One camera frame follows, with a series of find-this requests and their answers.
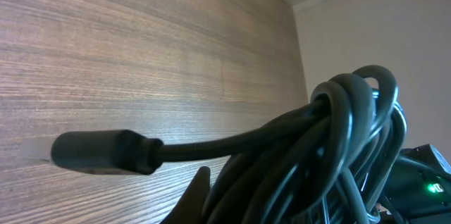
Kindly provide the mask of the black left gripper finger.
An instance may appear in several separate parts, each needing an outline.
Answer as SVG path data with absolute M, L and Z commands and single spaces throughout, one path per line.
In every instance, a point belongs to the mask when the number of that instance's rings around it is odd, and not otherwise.
M 174 209 L 169 214 L 169 223 L 198 224 L 202 219 L 202 208 L 210 190 L 211 170 L 202 166 Z

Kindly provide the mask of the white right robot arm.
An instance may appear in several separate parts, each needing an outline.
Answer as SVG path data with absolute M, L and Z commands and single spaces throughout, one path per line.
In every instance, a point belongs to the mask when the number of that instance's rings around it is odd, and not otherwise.
M 403 149 L 379 204 L 382 223 L 450 224 L 450 164 L 431 144 Z

